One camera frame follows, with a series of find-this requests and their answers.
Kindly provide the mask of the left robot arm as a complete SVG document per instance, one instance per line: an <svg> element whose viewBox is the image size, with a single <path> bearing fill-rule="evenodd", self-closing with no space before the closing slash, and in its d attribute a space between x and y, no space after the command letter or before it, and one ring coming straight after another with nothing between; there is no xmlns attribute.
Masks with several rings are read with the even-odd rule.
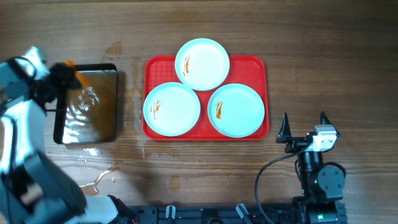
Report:
<svg viewBox="0 0 398 224"><path fill-rule="evenodd" d="M1 65L1 213L9 223L139 223L120 199L85 195L44 151L45 104L85 86L83 72L115 68L63 62L27 73L16 58Z"/></svg>

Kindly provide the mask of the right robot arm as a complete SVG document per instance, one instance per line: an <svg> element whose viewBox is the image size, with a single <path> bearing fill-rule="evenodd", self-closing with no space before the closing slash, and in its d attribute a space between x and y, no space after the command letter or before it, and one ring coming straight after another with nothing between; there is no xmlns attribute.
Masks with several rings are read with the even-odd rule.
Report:
<svg viewBox="0 0 398 224"><path fill-rule="evenodd" d="M277 143L285 143L285 153L297 156L295 170L301 183L301 197L292 199L291 223L347 223L343 199L346 171L337 162L324 162L323 153L334 148L340 133L324 112L320 124L305 137L292 136L287 115L283 115Z"/></svg>

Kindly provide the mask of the orange green sponge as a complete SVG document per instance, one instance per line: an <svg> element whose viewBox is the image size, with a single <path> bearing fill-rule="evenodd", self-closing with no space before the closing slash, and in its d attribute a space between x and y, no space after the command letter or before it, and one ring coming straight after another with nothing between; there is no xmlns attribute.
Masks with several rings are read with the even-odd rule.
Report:
<svg viewBox="0 0 398 224"><path fill-rule="evenodd" d="M65 60L64 63L65 63L68 67L74 69L75 78L80 82L80 84L81 84L81 86L82 86L83 88L89 87L89 85L90 85L89 81L86 79L86 77L85 77L82 73L80 73L80 72L76 69L74 61L72 61L72 60Z"/></svg>

